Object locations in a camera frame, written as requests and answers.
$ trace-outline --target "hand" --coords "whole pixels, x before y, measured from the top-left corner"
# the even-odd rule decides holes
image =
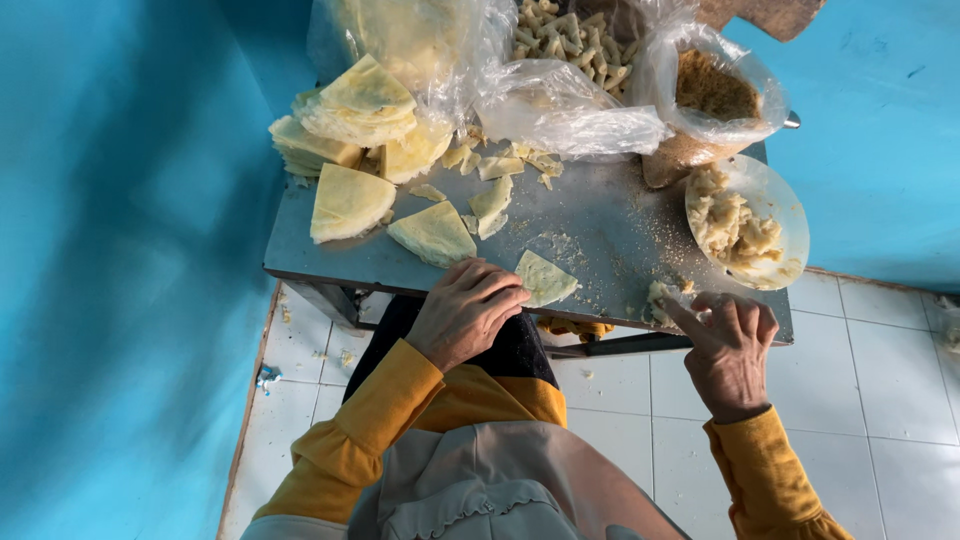
[[[732,424],[770,408],[767,350],[780,328],[772,309],[729,293],[702,292],[690,305],[709,309],[702,324],[672,298],[663,299],[663,307],[693,340],[684,365],[714,422]]]
[[[522,284],[517,274],[482,258],[454,264],[426,296],[407,343],[446,373],[491,347],[530,298]]]

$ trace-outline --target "black pants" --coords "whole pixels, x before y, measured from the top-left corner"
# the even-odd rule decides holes
[[[414,320],[423,307],[423,298],[396,295],[387,306],[380,324],[373,332],[370,346],[357,363],[356,370],[347,383],[344,403],[356,392],[360,384],[373,373],[396,341],[406,337],[414,326]],[[533,377],[545,380],[559,389],[547,361],[543,344],[530,315],[520,313],[507,319],[493,340],[493,345],[483,353],[467,360],[467,364],[480,366],[491,377]]]

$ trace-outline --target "tiled floor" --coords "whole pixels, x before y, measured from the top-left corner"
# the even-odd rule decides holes
[[[359,359],[371,336],[346,334],[284,292],[291,321],[274,318],[265,355],[284,380],[253,401],[225,540],[239,538],[290,469],[290,442],[336,412],[353,368],[344,359]],[[809,272],[789,292],[797,343],[771,351],[768,391],[825,507],[858,539],[958,538],[960,357],[935,346],[932,296]],[[375,322],[388,301],[370,298],[365,320]],[[632,332],[618,328],[612,337]],[[733,538],[730,495],[701,428],[709,413],[683,360],[639,355],[553,366],[572,431],[653,494],[691,537]]]

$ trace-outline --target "finger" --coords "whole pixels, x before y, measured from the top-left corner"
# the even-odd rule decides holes
[[[486,259],[485,258],[465,258],[460,262],[453,264],[452,266],[450,266],[449,269],[447,269],[446,273],[444,273],[443,276],[440,277],[440,279],[437,281],[437,284],[435,286],[442,287],[442,286],[447,286],[456,282],[458,279],[460,279],[460,276],[464,274],[464,271],[466,271],[471,264],[477,261],[484,262],[486,261]]]
[[[507,323],[507,319],[513,317],[514,315],[519,315],[523,312],[523,308],[520,306],[514,306],[510,309],[507,309],[499,317],[493,320],[490,324],[490,327],[487,329],[487,335],[491,337],[491,341],[496,337],[500,332],[500,329],[503,328],[503,325]]]
[[[717,294],[705,291],[697,295],[690,304],[696,311],[710,310],[713,327],[720,331],[741,334],[740,317],[736,313],[736,302],[730,294]]]
[[[483,280],[485,277],[487,277],[490,272],[495,272],[497,270],[501,270],[501,268],[496,264],[475,261],[467,268],[467,270],[464,270],[464,273],[457,278],[457,281],[453,283],[453,286],[458,290],[471,290],[478,283],[480,283],[480,280]]]
[[[487,318],[488,325],[495,321],[500,315],[510,311],[514,307],[519,307],[527,300],[530,300],[530,291],[522,287],[508,287],[494,294],[487,302],[481,304],[483,315]]]
[[[693,340],[694,345],[703,346],[706,340],[711,339],[710,331],[703,325],[697,316],[684,309],[679,302],[672,298],[663,299],[663,310],[677,323],[680,330]]]
[[[516,287],[523,284],[523,278],[508,272],[507,270],[496,270],[490,272],[487,276],[474,286],[469,292],[471,300],[486,302],[494,293],[507,287]]]
[[[780,323],[777,322],[777,316],[774,315],[774,311],[770,309],[766,304],[760,304],[760,315],[759,321],[756,324],[756,339],[763,344],[764,347],[769,347],[774,341],[774,337],[777,335],[777,331],[780,329]]]
[[[756,324],[760,319],[760,305],[752,299],[743,298],[735,294],[728,294],[736,305],[736,317],[740,321],[740,329],[748,337],[756,337]]]

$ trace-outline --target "metal table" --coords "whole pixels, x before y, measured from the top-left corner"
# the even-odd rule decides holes
[[[507,143],[474,149],[492,156]],[[766,161],[762,143],[743,152]],[[499,232],[480,241],[477,255],[507,269],[525,249],[552,260],[583,286],[561,302],[527,309],[531,313],[596,321],[651,330],[651,333],[549,348],[554,356],[602,356],[689,349],[690,340],[677,331],[649,321],[647,290],[653,280],[678,283],[693,280],[695,290],[731,292],[770,306],[780,322],[776,343],[793,343],[793,325],[786,289],[757,291],[738,284],[717,270],[697,247],[686,223],[684,185],[648,191],[641,179],[639,158],[619,163],[566,161],[561,177],[552,179],[552,191],[537,182],[540,171],[527,166],[514,175],[510,216]],[[429,174],[397,190],[394,219],[426,209],[431,201],[411,196],[411,186],[432,184],[461,214],[467,199],[490,189],[476,172],[461,176],[437,162]],[[317,246],[310,238],[310,217],[316,185],[288,182],[264,257],[264,269],[286,282],[333,322],[351,329],[369,330],[359,322],[351,289],[425,296],[444,273],[407,251],[383,228],[363,238],[337,240]]]

